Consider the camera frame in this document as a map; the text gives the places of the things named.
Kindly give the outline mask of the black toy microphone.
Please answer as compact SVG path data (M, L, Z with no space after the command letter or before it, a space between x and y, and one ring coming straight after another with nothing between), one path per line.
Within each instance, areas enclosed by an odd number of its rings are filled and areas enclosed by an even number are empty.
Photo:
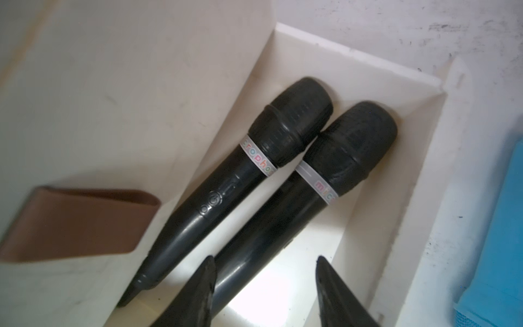
M162 282L255 188L304 152L332 113L328 92L311 77L266 105L238 146L171 213L118 307Z
M357 103L321 132L293 173L215 256L211 316L310 220L365 180L397 135L393 116L374 102Z

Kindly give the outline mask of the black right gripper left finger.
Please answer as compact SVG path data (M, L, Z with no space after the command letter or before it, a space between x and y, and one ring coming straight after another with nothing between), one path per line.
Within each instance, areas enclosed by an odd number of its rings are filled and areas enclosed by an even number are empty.
M215 259L207 256L151 327L210 326L216 281Z

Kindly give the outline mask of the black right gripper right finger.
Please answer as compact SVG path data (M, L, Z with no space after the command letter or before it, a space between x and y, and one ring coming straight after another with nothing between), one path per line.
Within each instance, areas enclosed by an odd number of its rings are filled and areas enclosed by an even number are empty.
M323 327L379 327L324 256L317 259L315 280Z

